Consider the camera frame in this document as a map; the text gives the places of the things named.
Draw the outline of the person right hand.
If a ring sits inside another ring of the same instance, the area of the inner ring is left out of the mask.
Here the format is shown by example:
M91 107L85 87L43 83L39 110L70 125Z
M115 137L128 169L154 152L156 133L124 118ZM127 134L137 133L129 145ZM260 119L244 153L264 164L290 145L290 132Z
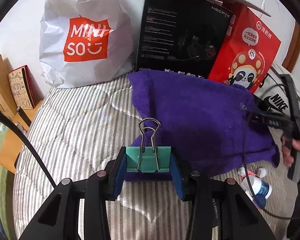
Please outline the person right hand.
M283 163L287 167L291 167L296 161L297 152L300 153L300 140L291 140L291 146L288 146L288 138L282 137L282 154L283 154Z

